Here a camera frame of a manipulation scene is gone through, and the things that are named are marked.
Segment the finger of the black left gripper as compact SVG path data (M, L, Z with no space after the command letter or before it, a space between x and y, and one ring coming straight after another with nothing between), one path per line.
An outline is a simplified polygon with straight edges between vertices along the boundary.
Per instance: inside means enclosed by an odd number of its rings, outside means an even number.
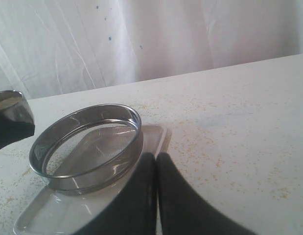
M35 125L23 121L12 121L0 113L0 150L34 135Z

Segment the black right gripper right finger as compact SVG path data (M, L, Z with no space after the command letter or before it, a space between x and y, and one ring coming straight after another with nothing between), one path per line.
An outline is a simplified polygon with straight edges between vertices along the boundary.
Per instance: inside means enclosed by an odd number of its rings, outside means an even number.
M171 157L156 159L158 197L164 235L251 235L206 202L180 174Z

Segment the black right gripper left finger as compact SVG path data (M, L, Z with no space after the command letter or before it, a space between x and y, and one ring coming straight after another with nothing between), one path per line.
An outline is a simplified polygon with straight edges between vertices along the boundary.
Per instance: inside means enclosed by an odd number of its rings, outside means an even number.
M157 220L156 160L144 153L120 193L76 235L154 235Z

